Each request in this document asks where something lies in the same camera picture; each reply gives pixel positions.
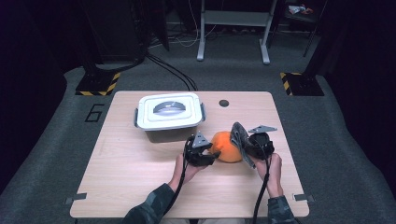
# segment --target orange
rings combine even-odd
[[[231,142],[230,132],[219,132],[216,133],[212,138],[213,146],[208,150],[210,153],[221,151],[219,155],[219,160],[226,162],[237,162],[242,160],[242,155],[239,152],[238,147],[236,147]]]

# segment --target white plastic container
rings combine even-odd
[[[134,126],[154,143],[184,141],[204,120],[204,104],[192,92],[145,96],[134,112]]]

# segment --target tabletop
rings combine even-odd
[[[134,126],[134,111],[148,95],[176,91],[118,91],[106,115],[92,156],[78,188],[86,199],[74,201],[72,217],[124,217],[146,200],[151,191],[169,182],[177,154],[185,141],[153,143],[146,132]],[[303,188],[290,154],[289,145],[276,111],[274,99],[265,91],[196,91],[205,105],[206,120],[198,124],[208,141],[217,132],[230,131],[238,121],[246,130],[265,125],[275,152],[282,158],[281,184],[296,217],[309,213],[306,201],[293,194]],[[219,101],[226,100],[228,106]],[[244,161],[216,160],[183,185],[168,218],[252,217],[262,180]],[[268,194],[264,193],[258,217],[267,216]]]

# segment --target yellow and black hazard tape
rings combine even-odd
[[[283,87],[285,88],[286,94],[293,95],[293,92],[291,91],[290,84],[287,79],[287,75],[300,76],[301,73],[280,73],[280,78],[282,78]]]
[[[85,95],[85,96],[93,96],[93,95],[110,95],[113,92],[114,88],[116,88],[117,81],[119,80],[120,73],[114,75],[113,79],[111,80],[110,85],[108,86],[107,90],[105,91],[76,91],[76,95]]]

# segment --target wire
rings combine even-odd
[[[172,201],[168,204],[168,207],[166,208],[165,212],[163,212],[163,216],[165,216],[165,214],[171,209],[171,207],[173,206],[173,204],[175,203],[178,194],[180,193],[181,187],[183,186],[183,182],[184,182],[184,177],[186,175],[186,170],[187,170],[187,166],[189,165],[189,163],[186,161],[186,154],[187,154],[187,147],[188,147],[188,143],[190,141],[192,141],[193,137],[189,137],[184,145],[184,151],[183,151],[183,171],[181,172],[181,177],[180,180],[178,182],[178,186],[177,189],[175,191],[174,196],[172,197]]]
[[[220,10],[220,11],[222,11],[223,8],[224,8],[224,0],[221,1],[221,10]],[[213,28],[205,35],[205,38],[206,38],[208,35],[210,35],[210,33],[212,33],[212,31],[216,28],[216,26],[217,26],[217,25],[214,25],[214,26],[213,26]]]
[[[178,69],[176,69],[174,66],[172,66],[171,64],[165,62],[164,60],[158,58],[155,55],[152,55],[150,53],[147,53],[147,58],[150,59],[152,62],[158,64],[159,66],[161,66],[162,68],[164,68],[165,70],[167,70],[168,72],[172,73],[173,75],[175,75],[177,78],[179,78],[181,81],[184,82],[184,84],[187,86],[188,90],[190,91],[190,86],[192,86],[194,91],[198,91],[198,87],[195,83],[194,80],[192,80],[192,78],[188,77],[187,75],[185,75],[184,73],[182,73],[181,71],[179,71]]]
[[[193,40],[192,43],[189,44],[189,45],[184,45],[184,44],[182,44],[182,42],[179,39],[175,38],[181,46],[186,47],[186,48],[191,47],[192,45],[194,45],[197,42],[197,40],[199,39],[198,38],[198,36],[199,36],[198,25],[197,25],[197,21],[195,20],[194,14],[192,13],[191,0],[189,0],[189,7],[190,7],[190,13],[192,15],[192,20],[194,21],[194,25],[195,25],[195,31],[196,31],[195,40]]]
[[[195,40],[191,40],[191,39],[190,40],[181,40],[182,38],[189,37],[188,35],[183,35],[183,34],[184,33],[180,33],[178,35],[170,35],[170,36],[168,36],[168,39],[170,40],[169,44],[190,43],[190,42],[195,41]],[[151,40],[149,49],[153,49],[153,48],[159,47],[161,45],[162,45],[162,43],[156,37],[154,37]]]
[[[265,189],[266,189],[266,187],[267,187],[267,183],[268,183],[268,178],[269,178],[269,176],[270,176],[270,166],[271,166],[271,159],[270,159],[270,162],[268,162],[268,157],[267,157],[267,155],[265,154],[265,150],[264,150],[264,148],[262,148],[262,145],[260,145],[260,143],[256,140],[256,139],[254,139],[254,141],[257,143],[257,145],[259,145],[259,147],[262,149],[262,153],[264,154],[264,158],[265,158],[265,165],[266,165],[266,167],[267,167],[267,172],[266,172],[266,174],[265,174],[265,176],[264,176],[264,180],[262,181],[262,189],[260,190],[260,193],[259,193],[259,197],[257,198],[257,202],[256,202],[256,206],[254,207],[254,214],[253,214],[253,224],[256,224],[256,221],[257,221],[257,214],[258,214],[258,212],[259,212],[259,207],[260,207],[260,203],[261,203],[261,201],[262,201],[262,195],[264,194],[264,192],[265,192]]]

